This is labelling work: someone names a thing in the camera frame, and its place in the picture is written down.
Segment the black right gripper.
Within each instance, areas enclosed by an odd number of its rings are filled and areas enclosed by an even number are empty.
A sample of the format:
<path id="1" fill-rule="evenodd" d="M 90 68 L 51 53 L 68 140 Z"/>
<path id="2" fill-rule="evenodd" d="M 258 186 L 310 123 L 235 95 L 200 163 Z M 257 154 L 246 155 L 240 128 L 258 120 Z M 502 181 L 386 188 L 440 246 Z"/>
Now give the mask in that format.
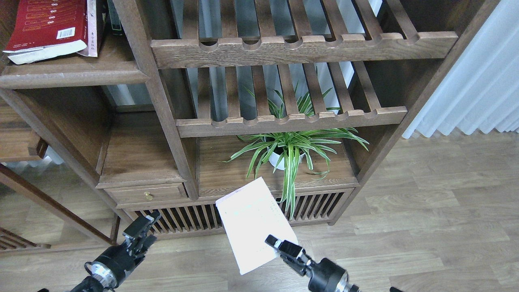
<path id="1" fill-rule="evenodd" d="M 303 247 L 288 240 L 279 240 L 273 235 L 267 236 L 265 243 L 280 253 L 280 257 L 300 276 L 310 278 L 308 289 L 311 292 L 350 292 L 348 273 L 344 268 L 323 258 L 315 262 L 304 254 Z"/>

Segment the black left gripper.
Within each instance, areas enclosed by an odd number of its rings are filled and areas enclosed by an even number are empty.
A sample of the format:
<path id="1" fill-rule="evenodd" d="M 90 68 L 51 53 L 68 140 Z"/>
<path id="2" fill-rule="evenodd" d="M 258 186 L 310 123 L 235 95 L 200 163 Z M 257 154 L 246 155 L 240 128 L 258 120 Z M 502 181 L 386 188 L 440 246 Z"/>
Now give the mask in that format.
<path id="1" fill-rule="evenodd" d="M 148 248 L 156 242 L 157 237 L 148 236 L 153 224 L 160 218 L 159 211 L 140 216 L 124 231 L 125 241 L 118 246 L 111 246 L 93 262 L 86 262 L 86 290 L 114 290 L 144 260 Z"/>

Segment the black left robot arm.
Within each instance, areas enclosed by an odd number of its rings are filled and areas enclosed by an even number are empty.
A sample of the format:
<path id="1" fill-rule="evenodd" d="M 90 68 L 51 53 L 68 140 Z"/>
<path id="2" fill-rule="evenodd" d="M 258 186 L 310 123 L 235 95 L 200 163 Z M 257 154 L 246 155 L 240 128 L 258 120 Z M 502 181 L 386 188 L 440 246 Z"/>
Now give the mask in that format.
<path id="1" fill-rule="evenodd" d="M 161 214 L 156 210 L 134 220 L 124 230 L 126 239 L 122 244 L 109 247 L 94 261 L 84 264 L 89 276 L 72 291 L 113 292 L 141 264 L 148 248 L 156 242 L 157 237 L 148 232 L 160 218 Z"/>

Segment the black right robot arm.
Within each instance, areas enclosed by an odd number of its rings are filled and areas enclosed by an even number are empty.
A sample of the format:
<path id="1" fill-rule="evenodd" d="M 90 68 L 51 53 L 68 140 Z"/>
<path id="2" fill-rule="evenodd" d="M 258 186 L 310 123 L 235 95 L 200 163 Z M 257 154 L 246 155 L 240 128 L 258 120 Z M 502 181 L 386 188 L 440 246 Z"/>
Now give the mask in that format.
<path id="1" fill-rule="evenodd" d="M 279 240 L 271 234 L 265 243 L 273 247 L 283 261 L 302 277 L 310 277 L 308 289 L 312 292 L 360 292 L 360 288 L 349 282 L 347 270 L 328 258 L 318 264 L 302 246 L 287 240 Z"/>

